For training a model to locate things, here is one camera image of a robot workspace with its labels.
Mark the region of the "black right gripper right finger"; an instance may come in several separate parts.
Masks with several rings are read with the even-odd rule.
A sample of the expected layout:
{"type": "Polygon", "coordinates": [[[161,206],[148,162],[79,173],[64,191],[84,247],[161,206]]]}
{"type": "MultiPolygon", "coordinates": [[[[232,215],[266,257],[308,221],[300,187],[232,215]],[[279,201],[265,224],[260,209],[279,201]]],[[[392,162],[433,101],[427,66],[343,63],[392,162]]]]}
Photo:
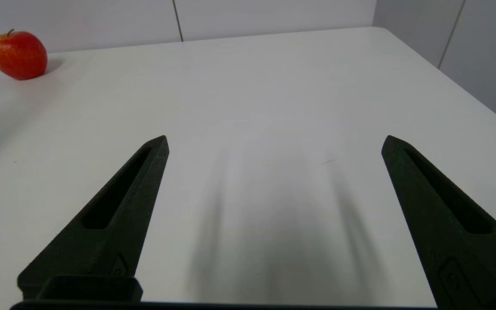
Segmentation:
{"type": "Polygon", "coordinates": [[[496,310],[496,220],[406,141],[381,154],[437,307],[496,310]]]}

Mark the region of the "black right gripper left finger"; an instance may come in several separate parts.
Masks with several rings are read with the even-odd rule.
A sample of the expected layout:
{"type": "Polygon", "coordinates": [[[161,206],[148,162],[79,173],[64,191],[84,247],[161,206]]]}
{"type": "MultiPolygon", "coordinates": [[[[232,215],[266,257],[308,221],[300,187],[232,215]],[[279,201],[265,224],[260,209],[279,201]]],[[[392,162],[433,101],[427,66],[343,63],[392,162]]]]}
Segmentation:
{"type": "Polygon", "coordinates": [[[168,155],[159,136],[122,165],[19,274],[24,300],[54,276],[135,275],[168,155]]]}

